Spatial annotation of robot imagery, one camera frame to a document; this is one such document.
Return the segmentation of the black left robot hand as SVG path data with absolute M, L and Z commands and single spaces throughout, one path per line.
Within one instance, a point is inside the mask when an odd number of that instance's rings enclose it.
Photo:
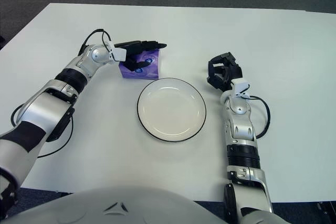
M 136 71 L 137 69 L 144 68 L 150 65 L 147 61 L 137 61 L 136 55 L 143 53 L 144 51 L 154 51 L 162 49 L 167 44 L 159 43 L 157 41 L 128 41 L 114 45 L 116 48 L 123 48 L 127 51 L 126 59 L 123 65 L 130 71 Z

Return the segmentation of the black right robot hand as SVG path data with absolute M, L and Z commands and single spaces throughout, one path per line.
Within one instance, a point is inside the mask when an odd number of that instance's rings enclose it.
M 230 52 L 212 58 L 208 62 L 207 82 L 223 92 L 231 90 L 232 80 L 243 77 L 242 69 L 235 60 Z

